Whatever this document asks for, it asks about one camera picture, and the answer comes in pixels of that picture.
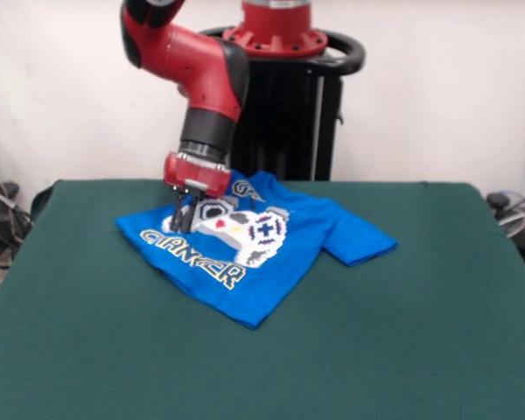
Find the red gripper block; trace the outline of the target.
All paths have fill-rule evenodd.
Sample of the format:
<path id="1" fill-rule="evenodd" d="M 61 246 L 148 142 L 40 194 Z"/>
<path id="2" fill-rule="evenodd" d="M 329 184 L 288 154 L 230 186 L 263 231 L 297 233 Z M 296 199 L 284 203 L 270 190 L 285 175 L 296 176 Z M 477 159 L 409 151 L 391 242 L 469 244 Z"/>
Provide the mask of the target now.
<path id="1" fill-rule="evenodd" d="M 209 162 L 184 152 L 172 152 L 164 162 L 164 182 L 187 194 L 200 192 L 208 197 L 221 197 L 227 190 L 230 179 L 231 171 L 224 164 Z M 184 194 L 177 197 L 170 223 L 172 232 L 178 232 L 180 228 L 182 231 L 191 230 L 200 199 L 192 197 L 183 216 L 184 199 Z"/>

